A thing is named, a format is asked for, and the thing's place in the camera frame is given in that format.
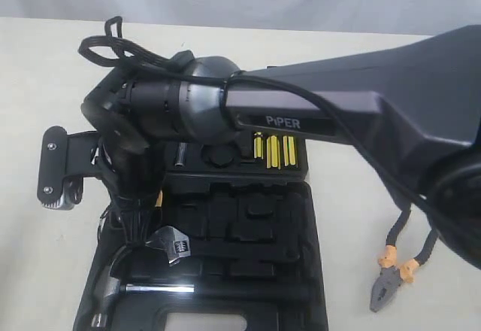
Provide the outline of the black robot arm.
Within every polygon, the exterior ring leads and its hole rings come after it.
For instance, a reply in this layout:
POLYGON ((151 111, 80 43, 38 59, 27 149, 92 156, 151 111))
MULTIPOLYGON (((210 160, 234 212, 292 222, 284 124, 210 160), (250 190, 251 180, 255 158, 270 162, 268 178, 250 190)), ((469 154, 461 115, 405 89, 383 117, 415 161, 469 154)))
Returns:
POLYGON ((387 50, 256 71, 188 50, 165 58, 114 17, 79 54, 108 68, 83 101, 109 154, 158 141, 226 143, 244 130, 348 144, 392 198, 480 265, 480 27, 387 50))

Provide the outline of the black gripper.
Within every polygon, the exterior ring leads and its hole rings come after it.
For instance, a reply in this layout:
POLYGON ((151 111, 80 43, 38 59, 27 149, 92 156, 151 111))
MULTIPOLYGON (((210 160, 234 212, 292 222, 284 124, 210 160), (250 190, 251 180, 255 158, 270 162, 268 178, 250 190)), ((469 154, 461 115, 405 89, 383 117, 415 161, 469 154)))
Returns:
POLYGON ((101 135, 119 193, 160 189, 165 145, 180 140, 179 94, 178 80, 110 71, 83 100, 82 114, 101 135))

